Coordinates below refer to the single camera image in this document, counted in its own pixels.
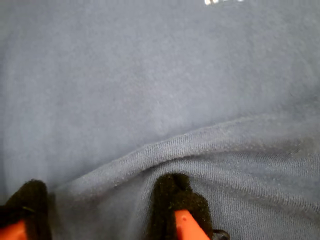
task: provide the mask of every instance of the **gray fabric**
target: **gray fabric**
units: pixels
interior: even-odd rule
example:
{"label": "gray fabric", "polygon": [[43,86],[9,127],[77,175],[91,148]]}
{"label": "gray fabric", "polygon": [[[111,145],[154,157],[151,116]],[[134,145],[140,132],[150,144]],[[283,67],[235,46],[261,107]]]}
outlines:
{"label": "gray fabric", "polygon": [[55,191],[54,237],[143,239],[154,182],[178,172],[192,177],[194,190],[208,199],[214,226],[232,239],[317,240],[318,112],[299,121],[289,112],[243,118],[112,161]]}
{"label": "gray fabric", "polygon": [[181,172],[232,239],[319,239],[319,13],[0,1],[0,202],[42,179],[54,239],[140,239],[152,184]]}

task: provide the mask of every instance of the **black fuzzy object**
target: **black fuzzy object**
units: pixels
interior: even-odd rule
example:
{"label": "black fuzzy object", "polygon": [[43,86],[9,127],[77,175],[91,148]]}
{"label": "black fuzzy object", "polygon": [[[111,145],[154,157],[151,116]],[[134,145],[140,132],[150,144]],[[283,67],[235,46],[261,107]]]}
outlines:
{"label": "black fuzzy object", "polygon": [[51,240],[48,192],[39,180],[26,182],[5,205],[0,206],[0,228],[24,220],[28,240]]}
{"label": "black fuzzy object", "polygon": [[184,174],[166,174],[156,181],[148,239],[177,240],[177,210],[188,210],[205,234],[212,239],[214,230],[208,202],[192,191],[189,178]]}

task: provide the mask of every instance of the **orange plastic piece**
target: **orange plastic piece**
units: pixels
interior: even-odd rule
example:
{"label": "orange plastic piece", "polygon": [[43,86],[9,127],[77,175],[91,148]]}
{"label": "orange plastic piece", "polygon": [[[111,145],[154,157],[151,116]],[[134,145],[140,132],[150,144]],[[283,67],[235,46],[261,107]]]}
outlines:
{"label": "orange plastic piece", "polygon": [[11,224],[5,228],[0,228],[1,240],[28,240],[26,226],[23,220]]}
{"label": "orange plastic piece", "polygon": [[178,240],[210,240],[188,210],[174,212]]}

